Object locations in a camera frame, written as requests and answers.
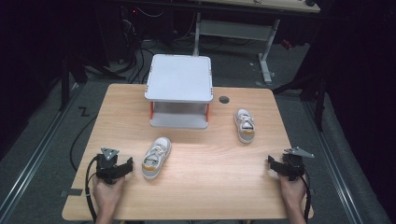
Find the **shoe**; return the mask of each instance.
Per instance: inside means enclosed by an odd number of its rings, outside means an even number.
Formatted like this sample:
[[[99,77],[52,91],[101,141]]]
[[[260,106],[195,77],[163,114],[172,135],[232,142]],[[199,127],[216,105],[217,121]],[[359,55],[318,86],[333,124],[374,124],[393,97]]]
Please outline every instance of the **shoe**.
[[[239,140],[243,143],[251,143],[254,138],[254,122],[246,109],[239,109],[234,115]]]
[[[166,137],[157,138],[146,153],[145,159],[143,159],[143,176],[147,179],[155,179],[170,151],[171,141]]]

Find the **wooden table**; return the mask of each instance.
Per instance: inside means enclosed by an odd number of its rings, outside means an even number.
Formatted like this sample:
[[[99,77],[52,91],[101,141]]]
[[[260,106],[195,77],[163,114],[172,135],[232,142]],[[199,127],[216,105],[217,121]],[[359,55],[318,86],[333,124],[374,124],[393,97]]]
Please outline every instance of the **wooden table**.
[[[104,146],[120,150],[119,164],[134,158],[134,171],[126,176],[115,219],[287,217],[276,173],[268,171],[266,162],[268,155],[278,160],[283,149],[290,148],[270,90],[214,88],[207,129],[187,130],[151,127],[145,88],[109,86],[73,189],[84,189],[88,164]],[[220,96],[229,97],[230,102],[222,104]],[[256,136],[248,145],[237,137],[233,114],[238,108],[247,109],[254,117]],[[160,136],[172,141],[172,150],[160,175],[147,180],[142,175],[141,163],[152,142]],[[63,217],[92,219],[84,194],[68,196]]]

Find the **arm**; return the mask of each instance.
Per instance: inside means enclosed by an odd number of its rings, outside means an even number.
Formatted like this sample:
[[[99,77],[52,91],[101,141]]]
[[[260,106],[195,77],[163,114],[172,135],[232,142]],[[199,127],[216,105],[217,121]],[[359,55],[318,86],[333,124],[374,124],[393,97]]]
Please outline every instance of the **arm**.
[[[125,176],[121,177],[116,184],[108,185],[103,179],[93,177],[93,196],[99,206],[96,224],[108,224],[113,222],[113,216],[122,194],[122,186]]]
[[[284,175],[278,176],[290,224],[305,224],[304,214],[301,208],[301,202],[305,196],[303,181],[300,178],[295,181],[289,181]]]

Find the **gray carpet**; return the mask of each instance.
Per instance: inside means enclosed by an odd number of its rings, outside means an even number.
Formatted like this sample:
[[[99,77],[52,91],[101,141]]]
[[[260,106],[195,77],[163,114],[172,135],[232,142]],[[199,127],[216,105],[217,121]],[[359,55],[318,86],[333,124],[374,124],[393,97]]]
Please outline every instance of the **gray carpet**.
[[[214,43],[204,42],[200,55],[211,58],[213,85],[273,89],[292,80],[309,48],[303,46],[286,50],[281,46],[274,45],[268,56],[268,63],[270,70],[275,75],[273,83],[266,85],[263,83],[257,61],[260,44],[254,42],[242,47],[227,44],[217,46]],[[149,46],[155,46],[150,49],[154,53],[192,53],[192,46],[174,45],[171,48],[161,44],[157,45],[154,42],[143,45],[144,48],[149,48]],[[144,71],[146,71],[145,69],[148,69],[150,65],[151,56],[146,51],[144,51],[144,56]],[[112,82],[115,81],[105,77],[90,76],[90,81],[85,86],[74,91],[75,100],[64,114],[59,127],[55,129],[56,132],[51,141],[45,146],[47,150],[43,160],[34,171],[34,176],[21,198],[16,199],[18,203],[8,217],[7,223],[70,223],[62,218],[66,198],[61,197],[63,190],[71,187],[75,177],[75,171],[69,161],[69,151],[78,134],[98,113],[106,88]],[[2,179],[1,202],[5,201],[14,183],[23,174],[25,165],[34,155],[37,146],[40,146],[40,141],[52,121],[60,116],[58,113],[60,99],[60,85],[57,85],[47,101],[33,114],[28,127],[17,143],[0,162],[2,171],[0,173]],[[312,197],[315,214],[309,223],[353,223],[340,199],[339,191],[334,185],[331,167],[328,166],[326,154],[323,152],[321,134],[326,140],[350,190],[353,202],[356,203],[359,210],[361,220],[355,223],[390,223],[353,157],[332,111],[331,102],[326,101],[323,117],[324,132],[318,134],[316,127],[312,124],[310,114],[306,111],[306,103],[300,102],[294,91],[278,95],[276,101],[291,145],[299,146],[316,155],[315,159],[304,160],[311,179],[311,188],[315,192]],[[89,115],[88,117],[82,116],[83,107],[86,108],[85,115]],[[72,160],[76,165],[79,164],[82,157],[92,126],[93,122],[82,132],[73,147]],[[283,219],[259,220],[256,223],[288,223],[288,221]]]

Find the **gray floor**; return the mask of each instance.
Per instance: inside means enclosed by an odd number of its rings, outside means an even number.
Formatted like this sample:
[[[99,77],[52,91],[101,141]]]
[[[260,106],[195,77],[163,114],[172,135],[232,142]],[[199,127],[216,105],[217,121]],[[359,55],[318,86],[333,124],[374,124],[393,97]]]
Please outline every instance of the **gray floor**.
[[[244,42],[244,46],[235,43],[241,42],[229,40],[221,46],[209,41],[202,43],[200,55],[211,58],[214,86],[274,89],[293,79],[309,49],[309,46],[290,50],[272,46],[267,62],[274,73],[273,83],[265,84],[257,59],[263,43]],[[154,53],[192,53],[189,42],[175,44],[172,48],[146,42],[143,47]],[[148,69],[151,56],[147,52],[144,55],[145,69]],[[0,223],[71,223],[62,218],[66,198],[61,195],[71,187],[75,177],[69,151],[78,134],[98,113],[106,88],[113,82],[105,77],[90,76],[85,86],[73,90],[73,100],[64,113],[58,112],[60,85],[52,90],[0,162],[0,201],[3,202]],[[297,93],[279,94],[276,102],[291,145],[316,155],[313,160],[304,160],[314,192],[315,214],[309,223],[390,223],[351,153],[329,99],[326,98],[323,117],[324,132],[319,133],[312,121],[313,103],[300,102]],[[88,117],[81,116],[82,107],[86,108]],[[72,160],[76,165],[93,124],[74,144]],[[288,221],[262,220],[259,223]]]

